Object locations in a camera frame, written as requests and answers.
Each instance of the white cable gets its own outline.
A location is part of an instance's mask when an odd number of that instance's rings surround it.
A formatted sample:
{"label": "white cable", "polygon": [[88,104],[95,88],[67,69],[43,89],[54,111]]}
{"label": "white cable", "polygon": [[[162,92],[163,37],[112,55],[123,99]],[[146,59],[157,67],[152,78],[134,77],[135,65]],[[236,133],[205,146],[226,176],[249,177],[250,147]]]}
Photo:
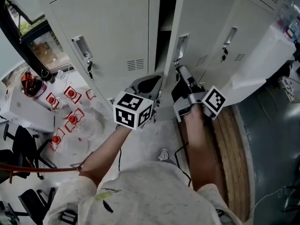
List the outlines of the white cable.
{"label": "white cable", "polygon": [[69,65],[68,65],[68,67],[67,67],[67,79],[66,79],[65,87],[64,87],[64,89],[62,90],[62,93],[64,93],[64,90],[65,90],[65,88],[66,88],[66,86],[67,86],[69,74],[70,74],[70,63],[69,63]]}
{"label": "white cable", "polygon": [[271,194],[268,194],[268,195],[266,195],[266,196],[264,196],[262,199],[260,199],[256,204],[255,204],[255,206],[253,207],[253,209],[250,211],[250,214],[254,211],[254,209],[256,208],[256,206],[263,200],[263,199],[265,199],[266,197],[269,197],[269,196],[272,196],[273,194],[275,194],[275,193],[278,193],[278,198],[280,198],[281,197],[281,195],[282,195],[282,193],[283,193],[283,189],[285,188],[285,195],[286,195],[286,186],[283,186],[282,188],[280,188],[280,189],[278,189],[276,192],[274,192],[274,193],[271,193]]}

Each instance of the window frame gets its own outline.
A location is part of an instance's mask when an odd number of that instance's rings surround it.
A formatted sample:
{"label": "window frame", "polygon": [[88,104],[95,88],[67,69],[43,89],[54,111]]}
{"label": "window frame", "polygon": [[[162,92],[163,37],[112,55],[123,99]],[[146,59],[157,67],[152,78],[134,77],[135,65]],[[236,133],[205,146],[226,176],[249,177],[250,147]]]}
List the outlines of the window frame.
{"label": "window frame", "polygon": [[69,71],[74,69],[71,63],[59,66],[57,68],[49,70],[46,65],[40,61],[40,59],[35,55],[35,53],[28,46],[29,43],[34,41],[36,38],[42,36],[43,34],[52,31],[49,22],[47,20],[41,22],[31,30],[29,30],[24,35],[20,35],[20,31],[12,19],[7,6],[5,5],[7,1],[18,13],[22,16],[30,25],[38,22],[40,19],[44,18],[45,15],[40,16],[38,19],[31,21],[29,18],[18,8],[18,6],[12,4],[8,0],[0,0],[0,29],[3,31],[6,38],[9,40],[11,45],[20,54],[24,61],[42,78],[43,71],[49,71],[52,75],[56,75],[58,70]]}

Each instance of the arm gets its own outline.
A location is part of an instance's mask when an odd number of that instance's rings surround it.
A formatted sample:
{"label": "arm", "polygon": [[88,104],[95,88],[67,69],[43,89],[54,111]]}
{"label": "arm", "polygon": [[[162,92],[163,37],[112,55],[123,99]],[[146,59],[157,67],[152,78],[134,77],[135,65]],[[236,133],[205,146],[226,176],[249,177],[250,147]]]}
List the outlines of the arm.
{"label": "arm", "polygon": [[130,132],[131,129],[119,126],[86,160],[79,176],[90,178],[98,186],[112,166]]}
{"label": "arm", "polygon": [[184,116],[184,121],[187,126],[190,174],[193,188],[197,191],[206,184],[215,183],[215,160],[206,143],[201,106],[193,105],[191,112]]}

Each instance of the shoe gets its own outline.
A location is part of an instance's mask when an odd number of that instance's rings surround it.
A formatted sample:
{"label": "shoe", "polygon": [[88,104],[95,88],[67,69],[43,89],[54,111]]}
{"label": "shoe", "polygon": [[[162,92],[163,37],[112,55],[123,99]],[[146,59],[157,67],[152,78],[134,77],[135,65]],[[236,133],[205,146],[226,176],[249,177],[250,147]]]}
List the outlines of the shoe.
{"label": "shoe", "polygon": [[160,153],[159,153],[159,156],[158,156],[158,159],[160,161],[163,161],[163,160],[167,160],[169,159],[169,152],[166,148],[163,148]]}

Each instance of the hand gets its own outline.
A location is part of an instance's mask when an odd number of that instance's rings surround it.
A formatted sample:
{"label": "hand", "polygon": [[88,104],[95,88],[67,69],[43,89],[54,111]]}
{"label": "hand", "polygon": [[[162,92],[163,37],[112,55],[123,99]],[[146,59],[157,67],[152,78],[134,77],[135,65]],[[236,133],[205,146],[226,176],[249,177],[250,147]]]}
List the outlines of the hand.
{"label": "hand", "polygon": [[186,123],[192,122],[192,121],[203,122],[204,115],[203,115],[202,106],[200,104],[192,105],[191,111],[188,114],[185,114],[183,116],[183,119]]}

